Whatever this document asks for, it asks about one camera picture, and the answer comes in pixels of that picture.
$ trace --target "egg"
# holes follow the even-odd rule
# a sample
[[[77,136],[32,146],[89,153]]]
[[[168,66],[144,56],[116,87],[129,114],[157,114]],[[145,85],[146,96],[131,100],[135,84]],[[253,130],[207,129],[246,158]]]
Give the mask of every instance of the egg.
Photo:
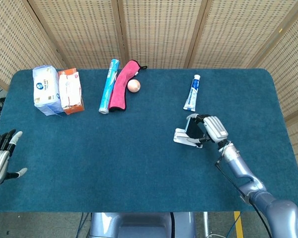
[[[132,93],[137,93],[140,90],[140,83],[136,79],[132,79],[128,82],[127,88]]]

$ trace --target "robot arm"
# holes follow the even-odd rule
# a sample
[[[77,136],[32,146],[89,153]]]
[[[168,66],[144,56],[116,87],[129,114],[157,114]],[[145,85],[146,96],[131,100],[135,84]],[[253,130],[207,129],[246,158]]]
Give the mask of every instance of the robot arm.
[[[191,114],[196,123],[202,122],[207,136],[217,143],[223,158],[236,178],[249,178],[250,181],[238,187],[244,202],[255,206],[267,218],[274,238],[298,238],[298,207],[291,201],[277,200],[270,194],[263,182],[256,177],[242,159],[232,142],[227,140],[228,132],[217,117]],[[201,139],[189,138],[196,143]]]
[[[13,136],[14,133],[15,129],[0,136],[0,185],[5,180],[21,177],[27,171],[27,168],[23,168],[16,173],[7,172],[9,158],[12,156],[16,143],[22,135],[22,131],[19,131]]]

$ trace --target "cling film roll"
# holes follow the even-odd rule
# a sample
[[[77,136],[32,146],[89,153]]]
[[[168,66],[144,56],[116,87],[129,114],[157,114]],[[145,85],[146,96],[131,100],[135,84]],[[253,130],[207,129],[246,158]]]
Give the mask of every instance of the cling film roll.
[[[109,112],[108,111],[109,100],[116,81],[118,68],[119,68],[119,60],[112,59],[110,62],[110,66],[107,74],[103,97],[101,98],[101,102],[98,110],[102,114],[108,114]]]

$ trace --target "pink cloth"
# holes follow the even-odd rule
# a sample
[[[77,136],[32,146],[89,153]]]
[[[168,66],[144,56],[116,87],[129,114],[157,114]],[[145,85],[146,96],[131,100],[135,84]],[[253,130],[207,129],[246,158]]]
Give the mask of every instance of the pink cloth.
[[[109,111],[113,112],[115,110],[126,110],[126,88],[127,83],[135,75],[138,74],[140,69],[145,69],[147,66],[140,66],[137,61],[130,60],[125,67],[119,73],[114,90],[111,95],[109,102]]]

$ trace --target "blue tablecloth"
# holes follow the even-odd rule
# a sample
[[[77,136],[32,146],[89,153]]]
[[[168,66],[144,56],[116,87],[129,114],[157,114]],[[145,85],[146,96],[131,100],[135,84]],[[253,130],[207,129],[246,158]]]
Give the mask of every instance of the blue tablecloth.
[[[298,167],[267,71],[141,70],[141,90],[127,92],[127,110],[101,115],[107,72],[79,70],[85,111],[62,117],[34,107],[31,70],[14,75],[0,133],[23,131],[9,171],[28,172],[0,186],[0,211],[252,209],[215,168],[216,144],[197,149],[173,142],[190,114],[183,106],[194,74],[201,75],[196,112],[218,116],[269,191],[298,205]]]

